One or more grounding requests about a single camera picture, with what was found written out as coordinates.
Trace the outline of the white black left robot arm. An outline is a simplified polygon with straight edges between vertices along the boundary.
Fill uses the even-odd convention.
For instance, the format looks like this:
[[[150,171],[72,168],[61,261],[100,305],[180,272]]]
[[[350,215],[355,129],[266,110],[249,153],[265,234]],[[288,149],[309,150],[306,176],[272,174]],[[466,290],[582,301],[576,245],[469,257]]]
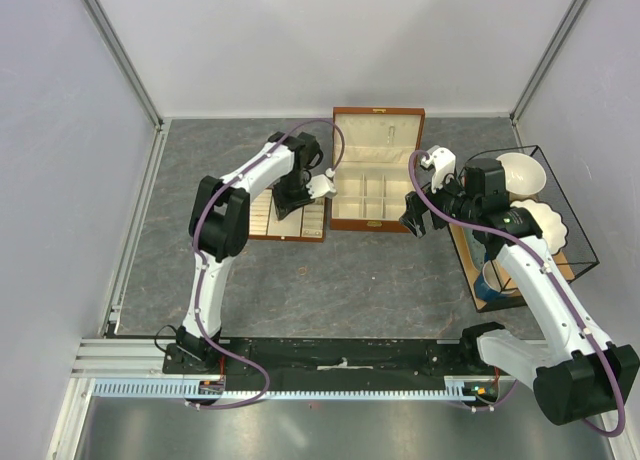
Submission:
[[[194,282],[175,337],[175,348],[196,372],[211,372],[222,356],[218,349],[222,300],[232,263],[249,239],[252,202],[269,190],[276,218],[283,220],[325,196],[313,186],[315,178],[310,175],[322,159],[315,136],[277,132],[235,171],[200,181],[189,223]]]

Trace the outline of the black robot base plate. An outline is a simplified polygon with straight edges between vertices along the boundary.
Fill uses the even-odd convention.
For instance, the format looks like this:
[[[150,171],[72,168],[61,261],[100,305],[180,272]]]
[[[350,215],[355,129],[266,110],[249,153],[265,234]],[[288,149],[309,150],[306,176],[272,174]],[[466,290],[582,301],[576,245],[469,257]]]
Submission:
[[[269,389],[436,387],[448,376],[507,376],[457,340],[232,337],[222,347],[263,367]]]

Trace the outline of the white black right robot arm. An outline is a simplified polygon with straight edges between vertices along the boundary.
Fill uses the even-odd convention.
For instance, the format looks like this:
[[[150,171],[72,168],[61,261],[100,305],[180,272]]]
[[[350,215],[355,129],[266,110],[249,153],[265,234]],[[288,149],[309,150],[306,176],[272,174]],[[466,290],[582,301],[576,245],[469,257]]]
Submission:
[[[558,246],[546,222],[523,201],[514,201],[498,159],[468,162],[456,173],[448,150],[411,154],[412,191],[400,221],[416,237],[426,233],[423,217],[434,228],[470,229],[491,261],[513,280],[536,319],[547,346],[535,347],[498,324],[466,329],[458,361],[477,374],[496,367],[528,387],[546,418],[555,425],[614,411],[618,422],[603,436],[615,438],[626,427],[625,403],[639,371],[630,345],[617,346],[591,318],[553,258]]]

